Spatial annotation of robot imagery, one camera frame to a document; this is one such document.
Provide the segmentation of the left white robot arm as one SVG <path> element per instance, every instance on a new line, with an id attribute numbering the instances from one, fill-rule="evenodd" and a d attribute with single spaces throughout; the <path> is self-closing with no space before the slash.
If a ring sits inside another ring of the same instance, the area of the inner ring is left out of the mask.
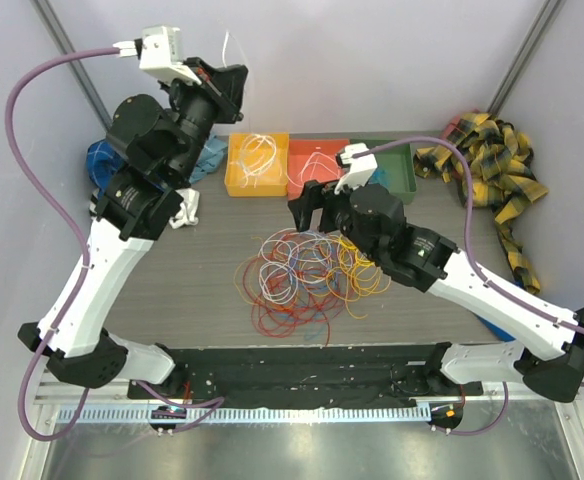
<path id="1" fill-rule="evenodd" d="M 214 68 L 191 57 L 158 76 L 169 105 L 137 94 L 117 107 L 106 140 L 123 164 L 97 201 L 83 242 L 87 256 L 49 313 L 23 324 L 18 338 L 46 357 L 61 382 L 96 389 L 125 379 L 172 399 L 184 389 L 184 364 L 166 346 L 122 339 L 104 323 L 135 266 L 177 216 L 179 192 L 190 186 L 213 126 L 242 120 L 248 68 Z"/>

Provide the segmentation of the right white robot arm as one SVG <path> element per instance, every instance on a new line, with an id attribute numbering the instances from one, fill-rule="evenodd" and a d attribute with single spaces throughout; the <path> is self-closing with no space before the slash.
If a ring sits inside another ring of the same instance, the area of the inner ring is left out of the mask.
<path id="1" fill-rule="evenodd" d="M 438 344 L 423 371 L 432 393 L 507 382 L 552 401 L 575 399 L 584 379 L 584 307 L 558 307 L 472 267 L 453 241 L 408 223 L 402 201 L 379 184 L 337 190 L 333 182 L 310 181 L 288 208 L 298 231 L 308 230 L 319 210 L 320 232 L 340 232 L 392 281 L 457 304 L 512 336 L 504 343 Z"/>

